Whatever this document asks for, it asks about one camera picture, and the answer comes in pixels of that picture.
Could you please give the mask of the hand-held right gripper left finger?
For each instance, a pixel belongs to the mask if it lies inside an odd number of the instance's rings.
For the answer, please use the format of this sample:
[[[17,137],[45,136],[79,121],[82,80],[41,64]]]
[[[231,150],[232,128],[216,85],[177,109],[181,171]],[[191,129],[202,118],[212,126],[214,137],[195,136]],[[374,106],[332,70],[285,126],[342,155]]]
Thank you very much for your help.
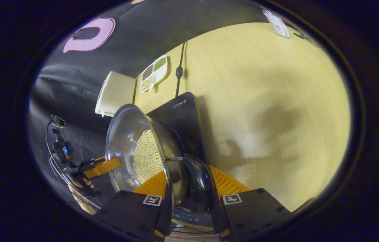
[[[170,233],[172,190],[159,172],[134,191],[117,192],[100,210],[99,221],[137,242],[163,242]]]

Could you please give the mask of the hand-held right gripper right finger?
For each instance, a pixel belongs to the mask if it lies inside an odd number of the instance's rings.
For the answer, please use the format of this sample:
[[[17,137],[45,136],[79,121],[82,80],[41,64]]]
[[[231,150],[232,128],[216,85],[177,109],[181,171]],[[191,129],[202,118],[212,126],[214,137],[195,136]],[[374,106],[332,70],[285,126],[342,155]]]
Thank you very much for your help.
[[[250,190],[225,172],[208,166],[214,184],[213,230],[220,241],[260,241],[278,232],[292,218],[266,189]]]

